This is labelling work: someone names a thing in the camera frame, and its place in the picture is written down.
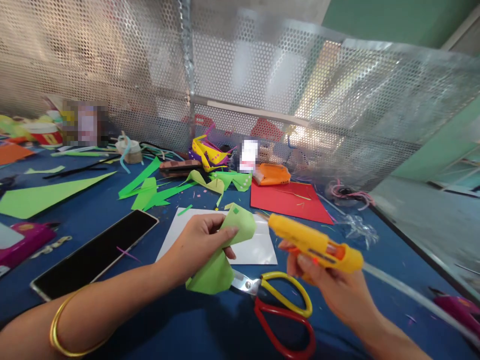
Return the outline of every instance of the scissors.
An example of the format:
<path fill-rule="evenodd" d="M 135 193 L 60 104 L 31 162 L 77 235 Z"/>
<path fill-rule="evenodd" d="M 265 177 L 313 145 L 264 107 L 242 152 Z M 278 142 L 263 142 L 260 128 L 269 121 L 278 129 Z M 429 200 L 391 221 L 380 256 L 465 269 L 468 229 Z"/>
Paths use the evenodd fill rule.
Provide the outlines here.
<path fill-rule="evenodd" d="M 268 338 L 272 342 L 273 346 L 287 359 L 309 359 L 315 352 L 317 347 L 317 343 L 315 342 L 315 333 L 306 318 L 312 315 L 312 302 L 310 300 L 309 295 L 305 291 L 304 287 L 295 279 L 287 275 L 281 271 L 272 271 L 264 273 L 258 279 L 250 279 L 241 272 L 233 270 L 234 278 L 231 282 L 231 286 L 234 288 L 251 295 L 254 297 L 255 301 L 255 315 L 260 321 L 260 324 L 265 330 Z M 298 306 L 292 304 L 290 301 L 287 300 L 277 289 L 275 289 L 272 285 L 268 283 L 268 280 L 271 279 L 286 279 L 287 281 L 291 282 L 300 292 L 303 300 L 305 301 L 305 309 L 299 308 Z M 279 300 L 285 307 L 288 309 L 284 309 L 281 307 L 276 307 L 273 305 L 266 304 L 260 299 L 261 293 L 259 292 L 260 288 L 264 288 L 270 294 L 272 294 L 277 300 Z M 296 322 L 302 323 L 308 331 L 309 341 L 308 346 L 301 351 L 293 351 L 286 346 L 284 346 L 275 336 L 272 329 L 270 329 L 269 324 L 265 320 L 265 317 L 262 312 L 275 314 L 281 317 L 285 317 L 291 320 L 295 320 Z"/>

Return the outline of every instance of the yellow glue gun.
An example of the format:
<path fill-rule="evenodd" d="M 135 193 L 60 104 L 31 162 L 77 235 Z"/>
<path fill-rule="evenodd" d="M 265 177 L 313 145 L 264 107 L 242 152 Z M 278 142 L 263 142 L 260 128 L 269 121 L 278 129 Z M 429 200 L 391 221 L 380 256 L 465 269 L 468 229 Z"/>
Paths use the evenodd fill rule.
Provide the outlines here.
<path fill-rule="evenodd" d="M 325 268 L 351 274 L 364 266 L 364 257 L 360 251 L 345 243 L 337 244 L 324 233 L 288 217 L 272 213 L 268 218 L 268 226 L 277 236 L 294 244 L 300 252 Z"/>

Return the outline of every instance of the gold bangle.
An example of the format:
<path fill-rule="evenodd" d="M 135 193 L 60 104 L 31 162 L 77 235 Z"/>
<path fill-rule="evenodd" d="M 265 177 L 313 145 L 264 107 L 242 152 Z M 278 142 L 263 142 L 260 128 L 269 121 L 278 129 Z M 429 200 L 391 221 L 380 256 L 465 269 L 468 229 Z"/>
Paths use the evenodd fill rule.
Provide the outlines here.
<path fill-rule="evenodd" d="M 73 299 L 75 295 L 77 295 L 80 291 L 85 289 L 88 285 L 80 288 L 79 290 L 75 291 L 72 295 L 70 295 L 64 302 L 63 304 L 58 308 L 56 311 L 55 317 L 53 318 L 53 321 L 51 322 L 51 327 L 50 327 L 50 345 L 57 350 L 58 352 L 62 353 L 68 358 L 81 358 L 95 350 L 97 350 L 99 347 L 101 347 L 103 344 L 105 344 L 108 339 L 110 339 L 110 336 L 107 337 L 105 340 L 100 342 L 99 344 L 95 345 L 91 349 L 84 351 L 84 352 L 70 352 L 67 349 L 65 349 L 62 345 L 60 345 L 59 338 L 58 338 L 58 333 L 57 333 L 57 325 L 59 323 L 60 315 L 64 311 L 65 306 L 69 303 L 70 300 Z"/>

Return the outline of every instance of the green wall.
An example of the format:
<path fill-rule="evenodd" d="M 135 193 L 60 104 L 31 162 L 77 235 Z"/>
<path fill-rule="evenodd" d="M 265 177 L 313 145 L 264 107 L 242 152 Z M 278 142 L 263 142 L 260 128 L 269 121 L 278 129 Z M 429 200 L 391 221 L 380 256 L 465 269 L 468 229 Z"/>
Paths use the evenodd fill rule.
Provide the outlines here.
<path fill-rule="evenodd" d="M 322 26 L 358 39 L 440 48 L 478 0 L 331 0 Z"/>
<path fill-rule="evenodd" d="M 364 40 L 440 48 L 478 3 L 478 0 L 331 0 L 322 25 Z M 393 175 L 417 181 L 434 177 L 473 148 L 474 145 L 462 140 L 461 134 L 479 115 L 480 97 L 442 127 Z"/>

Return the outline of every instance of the perforated metal sheet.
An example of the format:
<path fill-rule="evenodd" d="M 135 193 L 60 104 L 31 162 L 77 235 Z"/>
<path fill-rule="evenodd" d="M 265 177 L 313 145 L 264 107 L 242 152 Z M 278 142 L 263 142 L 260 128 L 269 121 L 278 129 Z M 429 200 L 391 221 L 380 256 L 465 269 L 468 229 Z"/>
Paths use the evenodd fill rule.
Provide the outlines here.
<path fill-rule="evenodd" d="M 0 110 L 35 116 L 41 96 L 105 100 L 137 140 L 189 145 L 180 3 L 0 2 Z"/>
<path fill-rule="evenodd" d="M 213 119 L 218 145 L 257 137 L 262 161 L 370 190 L 480 92 L 478 59 L 348 39 L 267 14 L 278 5 L 3 0 L 0 111 L 41 115 L 45 94 L 107 101 L 128 135 L 179 151 Z"/>

